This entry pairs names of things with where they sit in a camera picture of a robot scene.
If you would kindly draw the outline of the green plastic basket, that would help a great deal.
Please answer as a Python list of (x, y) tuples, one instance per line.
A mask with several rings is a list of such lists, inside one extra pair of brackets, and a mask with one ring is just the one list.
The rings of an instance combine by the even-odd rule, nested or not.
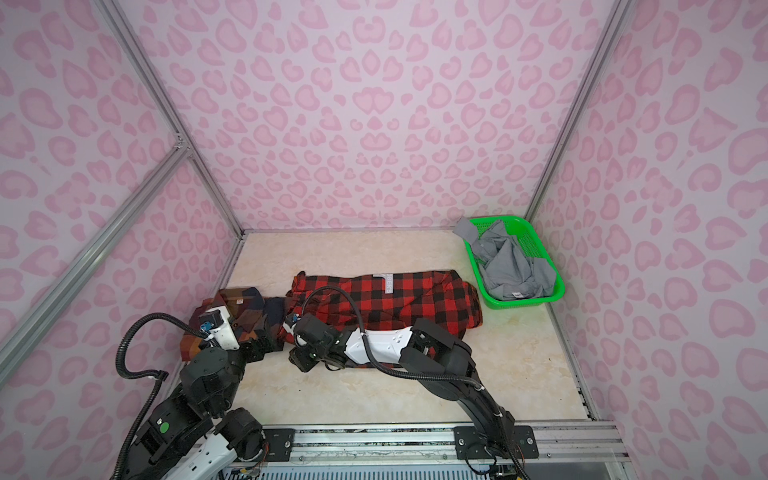
[(480, 294), (490, 308), (537, 306), (564, 296), (565, 283), (527, 220), (463, 218), (453, 233), (465, 244)]

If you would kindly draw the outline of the red black plaid shirt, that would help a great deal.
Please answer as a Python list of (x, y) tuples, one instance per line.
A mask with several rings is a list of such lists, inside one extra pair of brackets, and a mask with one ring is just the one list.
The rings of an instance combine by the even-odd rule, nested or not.
[(454, 270), (358, 277), (298, 273), (288, 295), (288, 316), (312, 314), (338, 330), (398, 330), (426, 318), (463, 340), (481, 326), (476, 289)]

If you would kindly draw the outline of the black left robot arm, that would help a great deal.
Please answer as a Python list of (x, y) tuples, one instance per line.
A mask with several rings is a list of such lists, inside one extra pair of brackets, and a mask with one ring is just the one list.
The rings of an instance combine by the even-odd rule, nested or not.
[(246, 365), (264, 355), (252, 340), (234, 350), (202, 349), (182, 369), (168, 398), (142, 407), (112, 477), (254, 479), (262, 464), (287, 461), (295, 431), (266, 429), (248, 410), (233, 407)]

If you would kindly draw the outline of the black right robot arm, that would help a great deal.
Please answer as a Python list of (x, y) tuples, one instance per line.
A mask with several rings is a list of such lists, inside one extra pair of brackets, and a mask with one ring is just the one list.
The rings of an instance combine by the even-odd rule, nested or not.
[(284, 322), (293, 336), (289, 359), (303, 372), (322, 363), (331, 370), (372, 366), (388, 376), (416, 381), (431, 394), (456, 402), (472, 420), (482, 446), (517, 461), (515, 419), (482, 383), (471, 347), (435, 322), (419, 318), (398, 330), (368, 330), (363, 323), (338, 330), (312, 314)]

